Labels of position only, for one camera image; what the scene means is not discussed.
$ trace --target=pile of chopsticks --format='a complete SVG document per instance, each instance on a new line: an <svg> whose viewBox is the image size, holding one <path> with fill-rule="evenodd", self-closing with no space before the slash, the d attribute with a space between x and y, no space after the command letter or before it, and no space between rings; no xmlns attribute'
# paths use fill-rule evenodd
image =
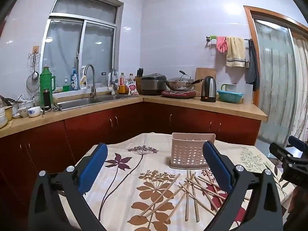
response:
<svg viewBox="0 0 308 231"><path fill-rule="evenodd" d="M163 206L165 203L167 203L169 200L171 200L176 194L178 194L180 191L184 191L182 197L180 198L179 202L177 203L177 205L175 206L175 208L172 210L172 212L170 213L170 215L167 217L167 219L165 220L165 222L167 222L172 215L175 213L175 211L178 209L178 207L180 206L180 203L183 201L184 198L186 198L186 211L185 211L185 221L188 221L188 213L189 213L189 197L193 198L194 200L194 205L195 205L195 215L196 215L196 222L200 221L200 217L199 217L199 210L198 210L198 204L203 207L204 209L206 209L208 212L210 212L212 215L215 215L218 212L218 208L216 207L216 205L214 204L214 202L212 201L210 195L216 196L218 197L221 205L223 203L222 200L225 200L225 197L222 197L218 194L218 191L221 190L220 187L218 185L216 185L215 183L211 182L210 180L210 175L207 172L207 176L208 176L208 180L204 177L198 176L198 178L205 183L211 184L213 185L213 188L215 189L215 192L212 192L211 190L208 190L207 188L205 188L204 186L201 185L199 179L196 177L196 172L193 174L191 171L187 170L187 177L186 177L186 181L184 182L184 184L179 182L179 189L172 194L169 198L167 198L165 201L163 201L161 204L159 204L155 209L153 209L151 212L147 213L146 212L148 210L151 209L151 207L164 195L164 193L175 183L175 181L179 178L180 174L178 174L174 180L170 183L170 185L161 193L161 195L159 197L157 197L157 199L147 207L147 209L145 209L140 215L141 216L145 216L148 217L151 214L155 213L161 206ZM215 212L213 212L212 210L208 209L197 197L196 197L196 192L195 189L199 189L201 191L204 192L205 196L207 197L207 199L209 200L211 206L213 207L213 209L215 210Z"/></svg>

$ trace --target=window sill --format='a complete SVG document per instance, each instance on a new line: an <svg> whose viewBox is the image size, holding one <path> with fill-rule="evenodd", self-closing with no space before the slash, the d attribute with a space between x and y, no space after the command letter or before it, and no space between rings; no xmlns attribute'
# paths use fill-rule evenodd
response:
<svg viewBox="0 0 308 231"><path fill-rule="evenodd" d="M96 88L96 92L107 92L110 91L109 87L100 87ZM60 92L60 93L53 93L52 96L55 98L65 98L65 97L70 97L70 96L75 96L75 95L85 95L85 94L90 94L91 89L79 89L79 90L73 90L73 91L67 91L67 92Z"/></svg>

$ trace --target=cutting board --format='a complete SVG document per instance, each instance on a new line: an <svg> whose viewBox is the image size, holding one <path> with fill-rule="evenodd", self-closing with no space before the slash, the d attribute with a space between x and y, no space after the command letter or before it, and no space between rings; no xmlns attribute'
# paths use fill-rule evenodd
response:
<svg viewBox="0 0 308 231"><path fill-rule="evenodd" d="M213 76L216 80L216 69L209 68L196 68L196 77L195 80L205 78L208 75ZM195 90L201 94L202 82L195 85Z"/></svg>

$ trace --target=wooden countertop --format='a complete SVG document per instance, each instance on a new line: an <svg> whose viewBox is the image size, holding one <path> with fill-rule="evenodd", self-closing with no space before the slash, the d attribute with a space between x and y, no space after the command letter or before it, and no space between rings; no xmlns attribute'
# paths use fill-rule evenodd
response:
<svg viewBox="0 0 308 231"><path fill-rule="evenodd" d="M61 120L65 120L68 118L81 116L105 109L115 108L119 106L124 106L128 104L133 104L137 102L154 102L154 103L162 103L167 105L188 107L206 111L212 111L217 113L224 113L228 115L247 117L251 119L257 119L261 121L265 121L267 119L266 114L264 114L258 107L255 105L244 105L244 104L232 104L226 102L201 102L200 98L195 99L171 99L164 98L161 96L139 96L129 99L117 100L114 102L104 102L89 106L84 106L81 108L75 108L66 110L63 112L47 112L44 116L40 115L34 118L18 118L13 119L11 126L10 122L6 124L2 129L0 129L0 138L4 136L8 136L14 133L18 133L30 128L42 126L45 124L49 124L52 122L57 122Z"/></svg>

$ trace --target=metal screw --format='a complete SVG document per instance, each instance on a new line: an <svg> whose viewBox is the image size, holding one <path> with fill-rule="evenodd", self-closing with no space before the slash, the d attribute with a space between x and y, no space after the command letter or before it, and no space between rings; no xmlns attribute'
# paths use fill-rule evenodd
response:
<svg viewBox="0 0 308 231"><path fill-rule="evenodd" d="M46 171L45 170L42 170L39 172L39 176L44 176L46 174Z"/></svg>
<svg viewBox="0 0 308 231"><path fill-rule="evenodd" d="M243 167L242 165L237 165L235 168L236 168L236 170L239 171L239 172L244 171L244 167Z"/></svg>
<svg viewBox="0 0 308 231"><path fill-rule="evenodd" d="M265 170L265 173L266 173L268 176L270 176L270 175L272 174L272 172L271 172L269 169L266 169L266 170Z"/></svg>
<svg viewBox="0 0 308 231"><path fill-rule="evenodd" d="M66 168L66 171L67 171L67 172L73 172L74 169L75 169L74 166L68 166L68 167Z"/></svg>

